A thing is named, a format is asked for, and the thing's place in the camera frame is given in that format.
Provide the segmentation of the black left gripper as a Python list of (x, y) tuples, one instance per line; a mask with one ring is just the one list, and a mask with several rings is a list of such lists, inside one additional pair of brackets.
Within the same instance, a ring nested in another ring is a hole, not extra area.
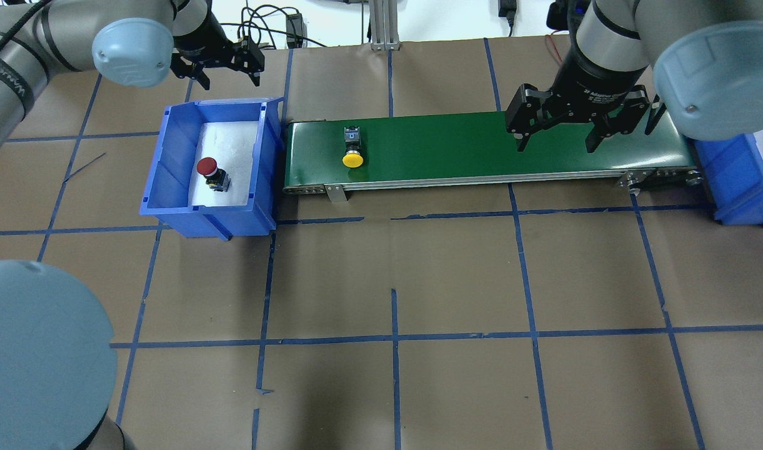
[(177, 51), (171, 57), (170, 71), (179, 79), (196, 79), (209, 91), (211, 80), (204, 69), (228, 68), (249, 75), (254, 86), (261, 85), (265, 57), (258, 43), (249, 35), (232, 42), (212, 12), (193, 31), (175, 36), (174, 44)]

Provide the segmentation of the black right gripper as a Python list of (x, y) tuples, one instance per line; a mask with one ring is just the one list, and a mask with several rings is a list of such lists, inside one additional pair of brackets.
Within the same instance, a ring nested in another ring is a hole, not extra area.
[(635, 131), (649, 115), (646, 134), (652, 133), (663, 112), (650, 112), (654, 101), (639, 83), (646, 64), (619, 71), (592, 59), (572, 44), (549, 89), (521, 84), (505, 111), (506, 131), (516, 136), (524, 152), (531, 137), (564, 123), (592, 123), (585, 137), (587, 153), (594, 153), (614, 134)]

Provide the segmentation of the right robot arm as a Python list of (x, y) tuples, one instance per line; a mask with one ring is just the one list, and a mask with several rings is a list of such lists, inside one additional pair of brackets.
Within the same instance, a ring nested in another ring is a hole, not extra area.
[(644, 115), (646, 134), (665, 114), (695, 140), (763, 130), (763, 1), (556, 1), (549, 27), (569, 32), (569, 52), (549, 89), (523, 84), (505, 111), (519, 151), (589, 122), (594, 152)]

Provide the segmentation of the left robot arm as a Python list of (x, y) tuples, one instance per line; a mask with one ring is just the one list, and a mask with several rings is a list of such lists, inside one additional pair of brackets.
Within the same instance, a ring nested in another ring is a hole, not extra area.
[[(58, 74), (95, 69), (156, 86), (227, 68), (255, 85), (259, 44), (231, 41), (209, 1), (41, 1), (0, 6), (0, 148)], [(0, 449), (133, 449), (109, 417), (112, 325), (83, 282), (32, 260), (0, 259)]]

